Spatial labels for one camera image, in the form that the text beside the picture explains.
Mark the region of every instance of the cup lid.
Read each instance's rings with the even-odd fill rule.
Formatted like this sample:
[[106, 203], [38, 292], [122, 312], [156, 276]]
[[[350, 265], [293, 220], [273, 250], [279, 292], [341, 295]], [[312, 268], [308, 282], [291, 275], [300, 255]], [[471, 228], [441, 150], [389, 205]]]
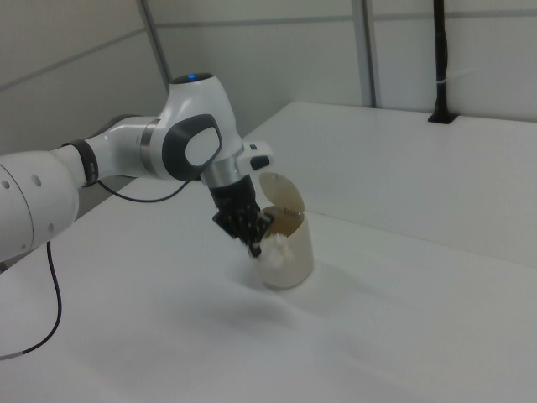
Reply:
[[259, 175], [259, 184], [265, 196], [276, 207], [293, 213], [304, 212], [304, 200], [295, 184], [285, 176], [273, 172]]

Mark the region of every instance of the white tissue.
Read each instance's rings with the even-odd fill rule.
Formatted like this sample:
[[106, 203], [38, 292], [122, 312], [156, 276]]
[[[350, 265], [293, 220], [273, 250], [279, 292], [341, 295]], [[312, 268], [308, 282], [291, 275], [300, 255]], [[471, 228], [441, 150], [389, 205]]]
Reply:
[[288, 245], [287, 237], [280, 233], [263, 238], [259, 247], [261, 254], [258, 262], [267, 269], [279, 269], [285, 262], [295, 258], [295, 254]]

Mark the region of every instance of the white wall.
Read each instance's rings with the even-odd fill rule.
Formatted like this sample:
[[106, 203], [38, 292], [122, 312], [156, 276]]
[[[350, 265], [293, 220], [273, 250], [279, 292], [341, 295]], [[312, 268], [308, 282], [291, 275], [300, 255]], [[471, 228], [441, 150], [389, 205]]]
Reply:
[[218, 76], [241, 135], [292, 101], [363, 105], [351, 0], [149, 6], [172, 76]]
[[[432, 111], [433, 2], [371, 0], [378, 105]], [[448, 102], [467, 116], [537, 121], [537, 3], [446, 0]]]
[[[0, 55], [0, 154], [54, 149], [165, 102], [133, 0], [2, 2]], [[100, 186], [81, 190], [80, 214], [106, 196]]]

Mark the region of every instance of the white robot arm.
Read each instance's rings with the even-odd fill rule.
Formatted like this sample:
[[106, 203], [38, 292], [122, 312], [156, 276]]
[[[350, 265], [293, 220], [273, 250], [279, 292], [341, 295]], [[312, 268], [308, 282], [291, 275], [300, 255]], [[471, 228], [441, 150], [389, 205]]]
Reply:
[[69, 227], [78, 191], [111, 175], [192, 181], [209, 187], [213, 220], [252, 256], [272, 222], [259, 211], [249, 173], [272, 162], [263, 142], [243, 142], [222, 84], [208, 73], [169, 85], [158, 117], [130, 117], [53, 151], [0, 156], [0, 261]]

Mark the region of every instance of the black cable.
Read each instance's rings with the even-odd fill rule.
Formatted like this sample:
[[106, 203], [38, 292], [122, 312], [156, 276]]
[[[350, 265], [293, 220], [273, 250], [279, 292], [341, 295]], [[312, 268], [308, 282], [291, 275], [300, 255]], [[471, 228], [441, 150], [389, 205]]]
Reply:
[[25, 355], [28, 353], [31, 353], [36, 348], [41, 347], [43, 344], [47, 343], [50, 338], [54, 335], [56, 332], [56, 329], [60, 325], [60, 319], [61, 319], [61, 294], [60, 294], [60, 286], [58, 285], [58, 279], [56, 278], [56, 271], [54, 269], [54, 262], [52, 261], [52, 251], [50, 250], [50, 241], [47, 242], [47, 257], [49, 259], [49, 267], [50, 267], [50, 273], [52, 274], [52, 281], [54, 281], [54, 288], [56, 290], [56, 300], [58, 301], [58, 314], [56, 315], [56, 323], [54, 324], [54, 327], [52, 327], [52, 330], [47, 335], [46, 338], [41, 340], [39, 343], [35, 344], [34, 346], [30, 348], [26, 348], [23, 351], [19, 351], [17, 353], [7, 354], [0, 356], [0, 361], [3, 361], [5, 359], [14, 359], [15, 357], [20, 357], [21, 355]]
[[[112, 189], [110, 189], [108, 186], [106, 186], [101, 181], [97, 181], [97, 183], [99, 185], [101, 185], [104, 189], [106, 189], [107, 191], [112, 193], [114, 196], [121, 197], [124, 200], [128, 200], [130, 202], [137, 202], [137, 203], [157, 203], [157, 202], [163, 202], [165, 200], [171, 199], [173, 196], [175, 196], [180, 191], [182, 191], [185, 188], [185, 186], [188, 185], [190, 182], [185, 182], [183, 185], [181, 185], [181, 187], [179, 189], [177, 189], [176, 191], [174, 191], [173, 193], [171, 193], [170, 195], [168, 195], [166, 197], [161, 197], [159, 199], [153, 199], [153, 200], [133, 199], [132, 197], [127, 197], [127, 196], [124, 196], [124, 195], [120, 195], [119, 193], [117, 193], [117, 192], [113, 191]], [[54, 327], [52, 327], [52, 330], [47, 335], [47, 337], [44, 338], [43, 340], [41, 340], [39, 343], [35, 344], [34, 346], [32, 346], [30, 348], [26, 348], [23, 351], [19, 351], [17, 353], [0, 355], [0, 361], [6, 360], [6, 359], [14, 359], [15, 357], [20, 357], [21, 355], [31, 353], [35, 349], [41, 347], [43, 344], [47, 343], [50, 340], [50, 338], [52, 338], [52, 336], [56, 332], [56, 329], [60, 325], [61, 310], [62, 310], [61, 294], [60, 294], [60, 286], [58, 285], [58, 279], [56, 277], [56, 271], [55, 271], [55, 268], [54, 268], [54, 262], [52, 261], [52, 251], [50, 249], [50, 241], [47, 242], [47, 258], [49, 260], [49, 267], [50, 267], [50, 273], [52, 274], [52, 281], [54, 282], [54, 288], [56, 290], [56, 300], [58, 301], [58, 314], [56, 316], [56, 323], [54, 324]]]
[[97, 183], [99, 185], [102, 186], [103, 189], [105, 189], [106, 191], [109, 191], [110, 193], [112, 193], [114, 196], [117, 196], [119, 198], [122, 198], [123, 200], [128, 200], [129, 202], [136, 202], [136, 203], [158, 203], [158, 202], [163, 202], [165, 200], [169, 200], [171, 199], [173, 196], [175, 196], [177, 193], [179, 193], [180, 191], [182, 191], [183, 189], [185, 189], [185, 186], [188, 185], [190, 182], [185, 182], [183, 185], [181, 185], [181, 187], [179, 189], [177, 189], [176, 191], [174, 191], [172, 194], [168, 195], [168, 196], [165, 196], [165, 197], [161, 197], [160, 199], [152, 199], [152, 200], [144, 200], [144, 199], [133, 199], [132, 197], [128, 197], [128, 196], [124, 196], [124, 195], [120, 195], [119, 193], [117, 193], [116, 191], [114, 191], [113, 189], [110, 189], [108, 186], [106, 186], [104, 183], [102, 183], [101, 181], [97, 181]]

